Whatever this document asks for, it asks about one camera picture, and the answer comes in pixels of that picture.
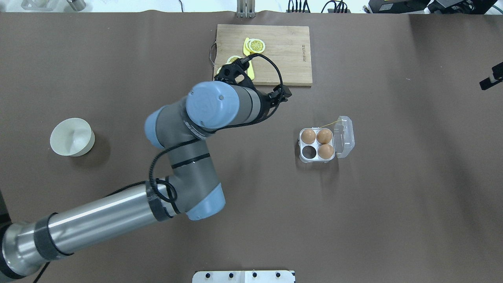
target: transparent plastic lid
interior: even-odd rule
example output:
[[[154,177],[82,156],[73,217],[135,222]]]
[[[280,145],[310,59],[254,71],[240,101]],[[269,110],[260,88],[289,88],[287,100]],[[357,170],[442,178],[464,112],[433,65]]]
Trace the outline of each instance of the transparent plastic lid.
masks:
[[[337,158],[348,156],[355,147],[353,121],[347,116],[339,116],[333,127],[333,142],[336,146]]]

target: egg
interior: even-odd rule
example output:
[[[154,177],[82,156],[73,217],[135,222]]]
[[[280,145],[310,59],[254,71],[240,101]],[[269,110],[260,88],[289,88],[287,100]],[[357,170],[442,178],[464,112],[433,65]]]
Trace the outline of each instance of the egg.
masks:
[[[318,149],[318,155],[323,159],[330,159],[334,153],[331,145],[321,145]]]
[[[316,138],[316,133],[312,129],[306,129],[300,135],[300,138],[305,144],[312,144]]]
[[[332,132],[329,129],[323,129],[316,136],[320,144],[327,144],[332,140]]]

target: lemon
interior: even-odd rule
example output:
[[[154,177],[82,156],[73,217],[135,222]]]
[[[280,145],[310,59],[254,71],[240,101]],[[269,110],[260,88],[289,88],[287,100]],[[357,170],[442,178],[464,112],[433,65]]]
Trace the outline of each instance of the lemon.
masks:
[[[239,57],[237,55],[231,56],[231,57],[229,57],[229,59],[227,59],[227,64],[230,64],[238,59],[241,59],[241,57]]]
[[[252,38],[246,43],[246,48],[253,53],[262,53],[266,49],[266,44],[257,38]]]

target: metal bracket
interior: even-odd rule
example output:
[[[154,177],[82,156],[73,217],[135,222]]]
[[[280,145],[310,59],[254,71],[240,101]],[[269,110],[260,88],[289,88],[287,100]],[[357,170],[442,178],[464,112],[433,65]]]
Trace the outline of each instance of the metal bracket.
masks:
[[[237,0],[238,18],[255,18],[255,0]]]

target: cutting board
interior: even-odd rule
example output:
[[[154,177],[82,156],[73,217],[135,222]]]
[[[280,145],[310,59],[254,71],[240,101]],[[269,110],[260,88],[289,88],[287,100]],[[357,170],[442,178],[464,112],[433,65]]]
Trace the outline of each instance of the cutting board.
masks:
[[[287,86],[311,86],[311,44],[309,27],[218,25],[216,58],[213,75],[233,55],[244,57],[245,38],[262,39],[266,50],[262,53],[280,69],[283,83]],[[279,83],[276,70],[263,58],[252,60],[256,85],[275,86]]]

